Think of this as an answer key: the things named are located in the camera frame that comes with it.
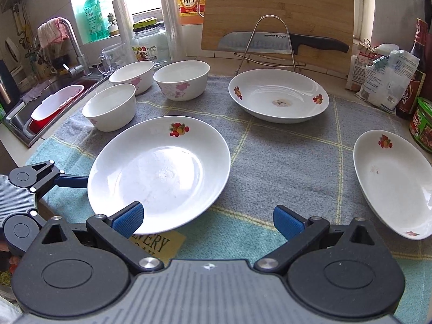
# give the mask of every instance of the teal cloth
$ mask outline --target teal cloth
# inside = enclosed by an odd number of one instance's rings
[[[186,236],[177,257],[244,258],[254,263],[286,242],[272,223],[278,203],[306,218],[320,215],[331,223],[347,224],[364,216],[374,223],[405,274],[396,317],[403,324],[425,323],[432,291],[430,239],[407,240],[376,218],[361,194],[352,159],[360,134],[371,129],[398,134],[406,123],[337,97],[330,97],[329,108],[306,123],[262,122],[232,101],[229,81],[209,77],[204,94],[184,103],[166,100],[154,84],[137,98],[137,115],[128,125],[163,115],[195,117],[214,126],[230,148],[228,184],[210,209],[177,229]],[[96,156],[121,131],[98,132],[78,111],[28,163],[53,159],[68,174],[88,175]],[[93,214],[86,189],[55,187],[44,202],[71,223],[84,222]]]

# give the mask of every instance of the wooden cutting board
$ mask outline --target wooden cutting board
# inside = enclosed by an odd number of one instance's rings
[[[203,50],[217,50],[219,40],[233,31],[252,31],[259,17],[277,15],[290,33],[327,36],[352,47],[354,0],[206,0],[202,27]],[[258,31],[286,33],[275,18],[261,21]],[[290,59],[290,55],[275,55]],[[296,61],[348,74],[348,53],[301,45]]]

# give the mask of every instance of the oval white plate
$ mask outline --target oval white plate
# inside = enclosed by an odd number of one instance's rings
[[[246,112],[273,123],[300,123],[323,113],[329,104],[321,85],[299,73],[254,69],[230,81],[228,90]]]
[[[408,141],[384,130],[360,135],[354,167],[367,203],[408,239],[432,235],[432,167]]]
[[[144,221],[136,234],[161,233],[209,208],[230,167],[228,145],[209,124],[154,118],[125,130],[101,151],[89,174],[89,201],[94,213],[108,216],[139,201]]]

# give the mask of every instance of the hand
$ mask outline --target hand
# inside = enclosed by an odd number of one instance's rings
[[[5,241],[0,241],[0,251],[9,252],[9,248],[8,248],[7,243]],[[10,263],[9,271],[12,274],[14,273],[20,260],[21,260],[21,257],[18,257],[18,256],[12,256],[9,258],[9,263]]]

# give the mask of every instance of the glass jar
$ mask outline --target glass jar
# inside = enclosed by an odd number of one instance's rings
[[[138,61],[153,61],[155,69],[171,62],[165,29],[156,18],[148,18],[133,25],[135,36],[132,49]]]

